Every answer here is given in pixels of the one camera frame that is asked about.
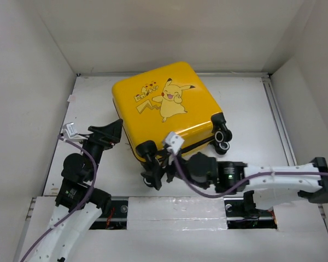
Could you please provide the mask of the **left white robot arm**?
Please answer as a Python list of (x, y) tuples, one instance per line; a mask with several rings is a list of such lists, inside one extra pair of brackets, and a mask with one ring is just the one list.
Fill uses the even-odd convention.
[(74, 123), (63, 125), (58, 139), (79, 150), (63, 161), (62, 184), (46, 231), (35, 240), (21, 261), (67, 261), (80, 238), (98, 217), (111, 209), (112, 196), (95, 187), (102, 153), (121, 140), (123, 120), (90, 126), (88, 134)]

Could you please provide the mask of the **yellow hard-shell suitcase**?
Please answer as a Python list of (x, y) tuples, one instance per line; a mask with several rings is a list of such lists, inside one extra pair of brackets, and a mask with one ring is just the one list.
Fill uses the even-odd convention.
[(209, 144), (220, 155), (230, 148), (232, 132), (224, 113), (187, 62), (175, 62), (118, 81), (112, 87), (112, 95), (149, 187), (153, 187), (155, 161), (169, 158), (163, 141), (170, 132), (184, 139), (182, 156)]

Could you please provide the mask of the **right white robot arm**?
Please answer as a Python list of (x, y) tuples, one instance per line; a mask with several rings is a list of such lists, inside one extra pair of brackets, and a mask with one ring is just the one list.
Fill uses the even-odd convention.
[(172, 160), (155, 165), (151, 184), (159, 189), (167, 175), (183, 180), (198, 195), (217, 199), (243, 194), (242, 209), (248, 215), (276, 205), (307, 200), (328, 204), (328, 166), (324, 157), (297, 166), (256, 166), (244, 162), (218, 161), (199, 152), (189, 160), (172, 154)]

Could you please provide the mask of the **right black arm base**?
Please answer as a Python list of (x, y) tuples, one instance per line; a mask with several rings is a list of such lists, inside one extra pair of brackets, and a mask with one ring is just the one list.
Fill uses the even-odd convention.
[(253, 194), (224, 198), (228, 229), (277, 229), (274, 211), (257, 209)]

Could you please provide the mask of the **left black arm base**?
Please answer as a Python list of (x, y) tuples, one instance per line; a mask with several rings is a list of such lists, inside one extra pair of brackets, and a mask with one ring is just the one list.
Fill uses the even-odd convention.
[(108, 213), (96, 219), (90, 230), (126, 230), (127, 215), (128, 198), (112, 198)]

